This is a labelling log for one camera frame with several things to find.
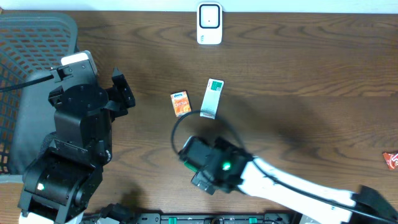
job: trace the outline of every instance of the gray plastic basket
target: gray plastic basket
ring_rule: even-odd
[[[65,14],[0,15],[0,87],[59,66],[62,57],[78,51],[76,41],[76,23]],[[19,174],[10,172],[9,156],[21,94],[21,90],[0,93],[0,174]]]

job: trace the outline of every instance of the wooden surface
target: wooden surface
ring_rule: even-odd
[[[223,41],[196,42],[196,14],[67,12],[78,43],[96,61],[102,87],[118,66],[137,106],[113,123],[114,157],[89,212],[122,203],[176,212],[263,212],[282,206],[237,192],[207,195],[170,148],[170,94],[188,90],[200,109],[209,78],[225,81],[219,114],[247,148],[316,183],[377,189],[398,208],[398,16],[224,14]],[[189,118],[177,133],[214,137],[225,129]],[[16,223],[21,185],[0,185],[0,223]]]

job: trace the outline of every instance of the white light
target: white light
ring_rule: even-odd
[[[44,185],[41,183],[37,184],[37,190],[44,190]]]

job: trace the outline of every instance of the red wrapper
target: red wrapper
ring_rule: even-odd
[[[386,160],[387,166],[390,170],[395,169],[398,166],[398,153],[383,153],[384,159]]]

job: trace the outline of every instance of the white wall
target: white wall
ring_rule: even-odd
[[[0,0],[3,9],[196,11],[198,0]],[[225,12],[398,13],[398,0],[218,0]]]

